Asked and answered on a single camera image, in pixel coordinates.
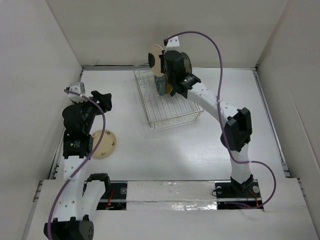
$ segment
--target metal wire basket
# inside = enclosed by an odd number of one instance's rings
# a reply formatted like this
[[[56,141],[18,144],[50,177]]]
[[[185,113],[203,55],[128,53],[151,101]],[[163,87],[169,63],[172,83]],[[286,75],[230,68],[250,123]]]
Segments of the metal wire basket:
[[[149,68],[135,70],[134,77],[149,126],[153,129],[169,127],[196,120],[204,111],[198,104],[180,94],[160,96],[155,77]]]

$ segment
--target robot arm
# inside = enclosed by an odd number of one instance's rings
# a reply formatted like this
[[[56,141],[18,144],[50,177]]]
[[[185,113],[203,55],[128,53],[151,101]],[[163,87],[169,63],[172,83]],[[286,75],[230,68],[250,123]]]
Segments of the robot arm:
[[[179,41],[172,39],[172,42],[167,43],[166,50],[159,56],[161,72],[165,74],[167,84],[172,86],[174,92],[200,105],[217,121],[220,121],[217,96],[197,76],[192,74],[190,59],[186,53],[176,50],[177,43]],[[248,143],[252,134],[250,111],[247,108],[237,109],[221,101],[220,113],[233,158],[237,162],[249,162]],[[226,147],[223,136],[220,139]],[[239,164],[230,160],[232,188],[237,192],[243,192],[253,182],[249,164]]]
[[[84,96],[87,101],[83,101],[82,97],[75,95],[84,94],[81,86],[84,87],[79,83],[66,90],[74,104],[66,107],[62,112],[65,127],[63,136],[64,185],[54,200],[48,223],[44,225],[44,234],[50,240],[92,239],[94,225],[90,220],[93,218],[102,195],[108,194],[111,190],[110,178],[106,173],[91,174],[84,187],[88,168],[86,162],[90,160],[92,151],[94,151],[90,130],[96,115],[111,110],[111,94],[92,91],[93,97]]]
[[[197,82],[192,86],[191,90],[187,92],[187,99],[193,101],[194,103],[201,106],[209,114],[211,114],[217,121],[218,117],[218,102],[217,96],[213,94],[202,82]],[[239,111],[236,107],[228,104],[225,101],[220,102],[220,111],[222,116],[222,122],[225,126],[229,119],[236,116]],[[245,144],[240,151],[231,151],[235,160],[238,162],[248,162],[248,144]],[[249,164],[238,164],[232,159],[231,161],[231,179],[235,180],[237,183],[242,184],[247,180],[251,179],[251,171]]]

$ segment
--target white floor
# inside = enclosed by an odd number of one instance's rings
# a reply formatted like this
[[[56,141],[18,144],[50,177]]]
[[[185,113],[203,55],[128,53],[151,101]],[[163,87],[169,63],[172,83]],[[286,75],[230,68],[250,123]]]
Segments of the white floor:
[[[217,92],[219,69],[195,68],[194,74]],[[90,161],[88,175],[108,173],[112,181],[225,180],[231,175],[227,150],[220,142],[219,123],[207,112],[195,122],[150,131],[132,71],[84,71],[86,92],[112,93],[112,110],[105,114],[106,128],[116,136],[115,151]],[[251,160],[267,163],[278,179],[284,178],[280,154],[251,70],[225,69],[221,97],[251,111]],[[102,117],[91,132],[102,129]],[[271,180],[270,173],[252,164],[255,176]]]
[[[219,70],[196,68],[205,85],[216,92]],[[105,159],[92,159],[88,175],[108,173],[112,181],[227,180],[231,164],[220,142],[218,122],[204,112],[195,122],[160,131],[148,129],[132,71],[85,71],[87,93],[112,93],[112,111],[106,128],[117,137],[115,151]],[[108,239],[288,239],[316,240],[317,235],[298,181],[285,178],[279,150],[251,70],[225,69],[221,97],[251,111],[251,160],[267,163],[277,179],[274,198],[261,210],[97,211],[92,219],[94,240]],[[97,116],[91,132],[102,128]],[[273,181],[266,168],[250,165],[258,179],[262,199]],[[44,240],[44,223],[62,185],[46,180],[29,231],[28,240]]]

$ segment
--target purple cable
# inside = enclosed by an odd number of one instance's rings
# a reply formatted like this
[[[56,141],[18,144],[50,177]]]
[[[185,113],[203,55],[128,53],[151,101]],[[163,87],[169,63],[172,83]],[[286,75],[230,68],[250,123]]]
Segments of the purple cable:
[[[228,150],[228,153],[230,155],[230,158],[237,164],[248,164],[248,163],[261,164],[261,165],[265,166],[270,171],[270,173],[272,175],[272,178],[273,178],[273,191],[272,191],[271,195],[269,196],[269,198],[265,202],[261,203],[258,206],[250,207],[250,206],[246,205],[246,206],[248,206],[246,209],[258,209],[258,208],[264,206],[265,204],[267,204],[272,199],[272,197],[275,195],[276,188],[277,188],[276,176],[275,176],[274,172],[272,171],[272,169],[267,164],[265,164],[264,162],[261,162],[261,161],[237,161],[234,158],[234,156],[232,155],[232,152],[231,152],[231,149],[230,149],[230,145],[229,145],[228,140],[227,140],[226,132],[225,132],[225,129],[224,129],[224,126],[223,126],[221,112],[220,112],[220,94],[221,94],[221,87],[222,87],[223,62],[222,62],[222,56],[221,56],[220,50],[218,48],[218,45],[215,43],[215,41],[211,37],[209,37],[208,35],[200,32],[200,31],[182,31],[182,32],[176,33],[176,34],[174,34],[172,36],[169,36],[166,40],[168,41],[169,39],[172,39],[174,37],[177,37],[177,36],[180,36],[180,35],[183,35],[183,34],[198,34],[198,35],[201,35],[201,36],[205,37],[206,39],[208,39],[215,46],[215,49],[216,49],[216,51],[218,53],[219,61],[220,61],[220,78],[219,78],[218,93],[217,93],[217,97],[216,97],[216,100],[218,102],[217,107],[219,109],[218,118],[219,118],[219,123],[220,123],[221,130],[222,130],[223,139],[224,139],[224,142],[225,142],[225,145],[226,145],[226,149]]]
[[[74,95],[78,95],[80,96],[79,93],[75,92],[75,91],[69,91],[69,90],[64,90],[65,93],[68,93],[68,94],[74,94]],[[96,103],[94,102],[92,99],[90,99],[89,97],[87,96],[81,96],[83,99],[87,100],[88,102],[92,103],[93,105],[95,105],[99,111],[102,113],[102,120],[103,120],[103,127],[102,127],[102,133],[105,132],[105,129],[106,129],[106,117],[105,117],[105,113],[104,111],[101,109],[101,107]],[[98,142],[96,143],[96,146],[94,147],[94,149],[89,153],[89,155],[87,156],[87,158],[80,164],[80,166],[70,175],[70,178],[73,178],[79,171],[80,169],[90,160],[91,156],[94,154],[94,152],[97,150],[98,146],[100,145],[101,141],[102,141],[102,138],[103,138],[103,134],[101,134]],[[55,207],[57,205],[57,202],[61,196],[61,194],[63,193],[64,189],[66,188],[66,186],[68,185],[68,183],[70,182],[70,180],[66,180],[65,183],[63,184],[63,186],[61,187],[60,191],[58,192],[57,196],[55,197],[55,200],[53,202],[53,205],[52,205],[52,208],[50,210],[50,214],[49,214],[49,218],[48,218],[48,226],[47,226],[47,232],[48,232],[48,238],[49,240],[53,240],[52,238],[52,233],[51,233],[51,220],[52,220],[52,217],[54,215],[54,211],[55,211]]]

